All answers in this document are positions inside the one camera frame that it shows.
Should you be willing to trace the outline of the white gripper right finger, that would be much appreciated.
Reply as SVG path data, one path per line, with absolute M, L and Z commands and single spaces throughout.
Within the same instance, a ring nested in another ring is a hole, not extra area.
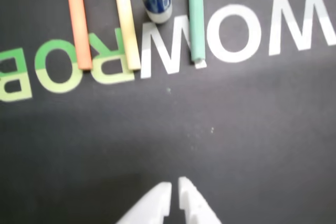
M 222 223 L 208 202 L 187 177 L 178 179 L 179 207 L 186 223 Z

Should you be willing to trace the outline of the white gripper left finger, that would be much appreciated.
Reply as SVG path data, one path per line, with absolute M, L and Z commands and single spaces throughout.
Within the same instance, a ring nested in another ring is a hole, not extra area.
M 120 223 L 155 223 L 164 222 L 171 207 L 172 184 L 160 182 L 142 196 L 122 217 Z

